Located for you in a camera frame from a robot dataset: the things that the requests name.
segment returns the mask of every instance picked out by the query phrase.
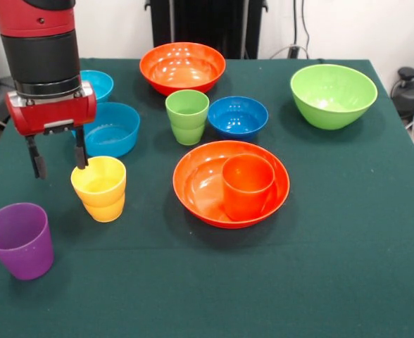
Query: bowl rim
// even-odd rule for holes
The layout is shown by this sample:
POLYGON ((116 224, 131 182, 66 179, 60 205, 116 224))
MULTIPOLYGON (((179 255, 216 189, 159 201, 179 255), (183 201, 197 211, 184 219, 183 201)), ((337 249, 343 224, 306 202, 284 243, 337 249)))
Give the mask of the bowl rim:
MULTIPOLYGON (((133 131, 131 131, 129 134, 127 134, 127 136, 124 136, 122 139, 116 140, 115 142, 121 142, 121 141, 123 141, 123 140, 131 137, 133 134, 135 134, 138 131, 139 126, 140 126, 140 124, 142 122, 142 119, 140 118, 140 116, 138 114, 138 111, 135 108, 133 108, 132 106, 129 106, 127 104, 122 104, 120 102, 101 102, 101 103, 97 104, 97 107, 103 106, 103 105, 106 105, 106 106, 124 106, 124 107, 127 107, 127 108, 129 108, 131 114, 136 115, 138 117, 138 123, 135 125, 133 131)), ((84 136, 85 142, 87 141, 88 135, 90 135, 92 132, 94 132, 94 131, 92 130, 91 132, 88 132, 84 136)))
POLYGON ((97 73, 97 74, 101 74, 101 75, 106 76, 110 80, 110 83, 111 83, 110 89, 104 95, 102 95, 100 97, 96 97, 96 100, 97 101, 102 100, 102 99, 105 99, 113 91, 113 88, 115 86, 115 80, 109 74, 107 74, 107 73, 105 73, 105 72, 103 72, 101 70, 84 69, 84 70, 81 70, 80 71, 80 79, 82 79, 82 73, 85 73, 85 74, 88 74, 88 73, 97 73))
POLYGON ((270 113, 268 112, 268 109, 265 107, 265 105, 264 105, 264 104, 262 104, 260 101, 257 101, 256 99, 252 99, 251 97, 248 97, 248 96, 240 96, 240 95, 236 96, 236 95, 234 95, 234 96, 225 96, 225 97, 222 97, 222 98, 220 98, 220 99, 216 100, 215 102, 213 102, 213 103, 211 104, 211 106, 209 107, 209 109, 208 109, 207 119, 208 119, 209 123, 210 123, 210 124, 211 124, 211 125, 212 125, 215 129, 216 129, 216 130, 218 130, 218 131, 220 131, 220 132, 222 132, 222 133, 225 133, 225 134, 229 134, 229 135, 236 135, 236 136, 238 136, 238 135, 248 135, 248 134, 253 134, 253 133, 255 133, 255 132, 259 132, 260 130, 262 130, 262 128, 266 126, 266 124, 268 123, 268 120, 270 119, 270 113), (219 102, 221 102, 221 101, 230 100, 230 99, 241 99, 241 100, 244 100, 244 101, 254 101, 254 102, 256 102, 256 103, 257 103, 259 106, 261 106, 261 107, 263 108, 263 110, 265 111, 265 122, 264 122, 262 125, 260 125, 259 127, 257 127, 256 129, 250 130, 250 131, 248 131, 248 132, 230 132, 230 131, 227 131, 227 130, 223 130, 223 129, 221 129, 221 128, 220 128, 220 127, 218 127, 218 125, 216 125, 216 124, 212 121, 212 119, 211 119, 211 116, 212 116, 212 114, 211 114, 212 107, 213 107, 216 103, 219 103, 219 102))
POLYGON ((229 139, 222 140, 222 141, 214 141, 214 142, 205 143, 205 144, 202 144, 201 146, 197 146, 196 148, 188 151, 177 162, 177 165, 175 166, 175 168, 174 168, 174 170, 172 172, 172 180, 173 180, 172 181, 172 190, 174 191, 174 193, 175 193, 177 199, 179 200, 179 202, 188 211, 190 211, 191 213, 193 213, 197 218, 200 218, 204 222, 207 220, 207 223, 209 223, 209 224, 213 224, 213 223, 218 224, 218 223, 220 223, 222 225, 245 225, 245 224, 249 224, 249 223, 256 224, 256 223, 258 223, 258 222, 260 222, 262 220, 265 220, 267 217, 269 217, 270 215, 274 214, 277 210, 279 210, 279 208, 287 201, 287 198, 289 196, 290 189, 291 189, 291 182, 290 182, 290 176, 289 176, 288 170, 285 167, 285 165, 281 162, 281 160, 275 154, 273 154, 271 151, 269 151, 269 150, 267 150, 267 149, 265 149, 265 148, 263 148, 261 146, 258 146, 256 144, 252 144, 252 143, 248 143, 248 142, 243 142, 243 141, 237 141, 237 140, 229 140, 229 139), (260 149, 261 151, 270 154, 273 157, 274 161, 277 161, 281 165, 281 168, 284 171, 284 175, 287 178, 287 190, 283 193, 283 196, 281 198, 281 202, 278 203, 274 207, 274 209, 272 211, 266 213, 265 215, 261 215, 261 216, 259 216, 257 218, 253 218, 252 220, 231 220, 231 221, 227 222, 227 221, 218 221, 216 219, 206 217, 206 216, 202 215, 201 213, 199 213, 198 211, 194 211, 192 208, 190 208, 189 205, 185 202, 184 199, 181 198, 181 196, 177 193, 177 190, 176 190, 176 184, 175 184, 175 182, 176 182, 176 179, 175 179, 176 172, 177 172, 177 169, 179 168, 179 166, 182 165, 183 160, 185 160, 186 158, 189 158, 193 154, 194 151, 197 151, 200 148, 208 147, 211 144, 232 144, 232 143, 233 144, 246 144, 246 145, 249 145, 249 146, 251 146, 253 148, 260 149))
POLYGON ((309 106, 311 108, 314 108, 314 109, 320 109, 320 110, 322 110, 322 111, 324 111, 326 113, 333 113, 333 114, 355 113, 357 111, 361 111, 361 110, 364 110, 364 109, 368 109, 371 105, 373 105, 376 102, 377 95, 379 94, 379 92, 377 90, 376 84, 367 75, 365 75, 364 73, 362 73, 362 72, 360 72, 360 71, 358 71, 358 70, 356 70, 354 68, 347 67, 345 65, 335 65, 333 63, 321 63, 321 64, 317 64, 317 65, 308 65, 306 67, 302 67, 301 69, 297 70, 291 76, 291 79, 290 79, 290 89, 291 89, 291 92, 293 93, 293 95, 296 96, 299 100, 301 100, 305 105, 307 105, 307 106, 309 106), (311 68, 316 68, 316 67, 342 68, 342 69, 346 69, 347 71, 351 71, 353 73, 359 74, 360 76, 362 76, 363 78, 365 78, 372 85, 373 89, 375 90, 374 91, 373 98, 370 100, 370 102, 368 104, 366 104, 364 106, 361 106, 360 108, 357 108, 357 109, 328 109, 328 110, 325 110, 325 109, 321 109, 321 108, 318 108, 317 106, 313 106, 313 105, 309 104, 308 102, 306 102, 303 99, 301 99, 301 97, 296 93, 296 91, 293 88, 293 81, 294 81, 294 78, 297 75, 299 75, 299 73, 302 73, 303 71, 306 71, 306 70, 311 69, 311 68))
POLYGON ((163 87, 167 87, 167 88, 174 88, 174 89, 190 89, 190 88, 193 88, 193 87, 190 87, 190 88, 188 88, 188 87, 186 87, 186 86, 175 86, 175 85, 167 85, 167 84, 163 84, 163 83, 161 83, 161 82, 158 82, 158 81, 155 81, 155 80, 152 80, 144 71, 143 71, 143 63, 144 63, 144 61, 149 57, 149 55, 151 54, 151 53, 153 53, 153 52, 155 52, 155 51, 158 51, 159 49, 164 49, 165 47, 167 47, 167 46, 171 46, 171 45, 173 45, 173 46, 178 46, 178 45, 181 45, 181 44, 189 44, 189 45, 192 45, 192 46, 202 46, 203 48, 206 48, 206 49, 208 49, 208 50, 210 50, 210 51, 212 51, 214 54, 216 54, 216 55, 218 55, 219 57, 220 57, 220 59, 221 59, 221 69, 220 69, 220 71, 218 72, 218 75, 215 77, 215 78, 213 78, 212 80, 209 80, 209 81, 206 81, 206 82, 202 82, 202 83, 199 83, 199 84, 196 84, 196 86, 195 87, 200 87, 200 86, 204 86, 204 85, 207 85, 207 84, 209 84, 209 83, 212 83, 212 82, 216 82, 216 81, 218 81, 219 79, 220 79, 220 77, 224 74, 224 72, 225 72, 225 70, 226 70, 226 59, 225 59, 225 57, 219 52, 219 51, 217 51, 216 49, 214 49, 214 48, 212 48, 212 47, 210 47, 210 46, 207 46, 206 44, 200 44, 200 43, 197 43, 197 42, 188 42, 188 41, 186 41, 186 42, 184 42, 184 41, 178 41, 178 42, 169 42, 169 43, 167 43, 167 44, 161 44, 160 46, 157 46, 157 47, 154 47, 154 48, 152 48, 151 50, 149 50, 149 51, 147 51, 144 55, 143 55, 143 57, 142 57, 142 59, 139 61, 139 71, 140 71, 140 73, 146 78, 146 80, 148 80, 149 82, 152 82, 152 83, 154 83, 154 84, 156 84, 156 85, 159 85, 159 86, 163 86, 163 87))

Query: cup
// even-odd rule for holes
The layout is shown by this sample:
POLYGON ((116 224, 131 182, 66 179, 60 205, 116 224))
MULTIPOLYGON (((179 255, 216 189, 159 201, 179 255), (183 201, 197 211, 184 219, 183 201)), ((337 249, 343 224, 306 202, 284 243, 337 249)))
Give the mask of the cup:
POLYGON ((51 268, 54 249, 42 207, 17 203, 0 209, 0 261, 19 280, 33 280, 51 268))
POLYGON ((71 184, 85 209, 98 222, 120 217, 125 202, 126 169, 120 160, 110 156, 88 159, 88 166, 75 168, 71 184))
POLYGON ((201 141, 209 104, 207 95, 192 89, 179 90, 166 98, 172 133, 180 144, 192 146, 201 141))
POLYGON ((264 158, 240 154, 228 158, 222 167, 224 208, 231 220, 252 220, 261 216, 275 171, 264 158))

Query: orange cup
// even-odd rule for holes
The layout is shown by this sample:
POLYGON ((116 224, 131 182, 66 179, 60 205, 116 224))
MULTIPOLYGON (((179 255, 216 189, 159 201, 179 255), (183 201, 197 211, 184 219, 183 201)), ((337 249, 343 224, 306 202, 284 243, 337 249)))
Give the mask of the orange cup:
POLYGON ((222 167, 226 214, 231 220, 259 217, 274 181, 274 168, 260 156, 240 154, 227 159, 222 167))

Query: white wall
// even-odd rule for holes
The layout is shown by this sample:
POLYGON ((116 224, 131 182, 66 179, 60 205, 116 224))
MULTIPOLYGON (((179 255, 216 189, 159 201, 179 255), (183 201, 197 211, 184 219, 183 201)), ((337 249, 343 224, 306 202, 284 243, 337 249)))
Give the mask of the white wall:
MULTIPOLYGON (((153 47, 144 0, 78 0, 75 23, 83 58, 141 58, 153 47)), ((0 39, 0 76, 9 74, 0 39)))
MULTIPOLYGON (((298 0, 298 44, 305 45, 298 0)), ((293 43, 293 1, 268 0, 259 58, 293 43)), ((414 0, 305 0, 311 58, 369 58, 386 89, 403 65, 414 67, 414 0)), ((287 57, 287 51, 278 57, 287 57)))
MULTIPOLYGON (((311 58, 369 58, 386 88, 403 65, 414 67, 414 0, 305 0, 311 58)), ((293 40, 292 0, 268 0, 260 58, 293 40)), ((305 42, 298 0, 298 43, 305 42)), ((141 58, 152 48, 150 10, 144 0, 78 0, 81 57, 141 58)), ((283 52, 278 57, 286 57, 283 52)), ((0 75, 8 74, 0 40, 0 75)))

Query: yellow cup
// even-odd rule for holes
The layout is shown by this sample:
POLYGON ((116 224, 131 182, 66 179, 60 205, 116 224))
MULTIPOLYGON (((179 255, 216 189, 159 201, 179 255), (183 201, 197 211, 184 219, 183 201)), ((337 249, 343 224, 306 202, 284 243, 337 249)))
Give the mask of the yellow cup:
POLYGON ((82 203, 98 222, 111 222, 120 217, 125 202, 126 169, 118 159, 97 156, 88 159, 88 166, 75 168, 71 184, 82 203))

